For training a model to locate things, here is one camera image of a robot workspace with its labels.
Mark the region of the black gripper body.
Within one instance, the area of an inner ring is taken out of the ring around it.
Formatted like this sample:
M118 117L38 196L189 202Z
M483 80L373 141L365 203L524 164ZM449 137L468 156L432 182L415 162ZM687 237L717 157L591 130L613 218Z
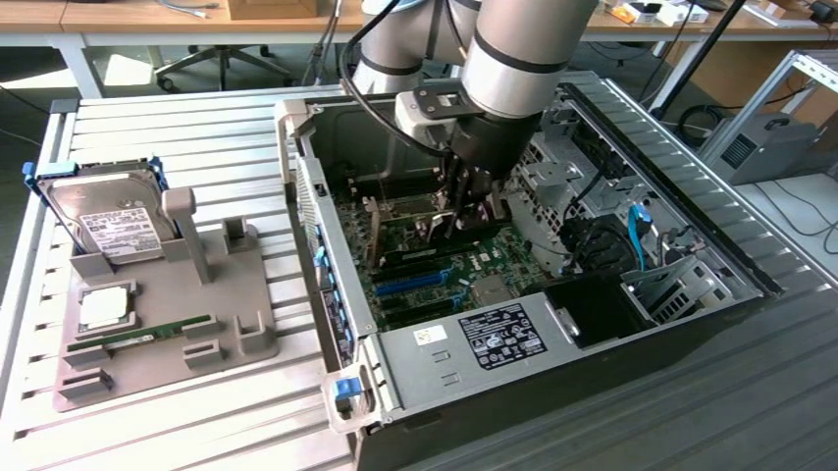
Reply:
M520 119L488 113L459 117L451 141L453 154L468 166L504 177L519 162L541 115L539 112Z

